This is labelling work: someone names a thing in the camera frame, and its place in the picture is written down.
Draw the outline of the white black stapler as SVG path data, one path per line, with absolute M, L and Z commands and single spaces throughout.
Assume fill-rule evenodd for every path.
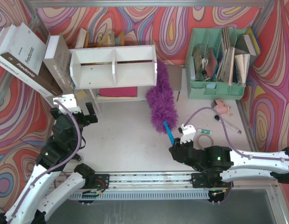
M 75 158 L 75 159 L 74 159 L 74 162 L 76 162 L 76 163 L 82 163 L 83 160 L 84 160 L 84 158 L 83 158 L 82 156 L 80 156 L 80 157 Z

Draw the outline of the purple fluffy duster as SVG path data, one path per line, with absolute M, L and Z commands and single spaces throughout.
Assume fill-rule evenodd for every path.
M 172 129 L 177 125 L 178 112 L 175 108 L 169 73 L 163 61 L 157 61 L 157 84 L 147 91 L 145 97 L 151 110 L 152 126 L 158 133 L 167 134 L 173 145 Z

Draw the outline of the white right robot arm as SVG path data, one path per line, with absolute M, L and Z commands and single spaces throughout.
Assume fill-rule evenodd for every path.
M 176 138 L 169 148 L 174 161 L 195 170 L 194 188 L 226 187 L 235 180 L 268 178 L 289 184 L 289 147 L 273 153 L 236 152 L 229 147 L 211 146 L 195 149 L 193 142 Z

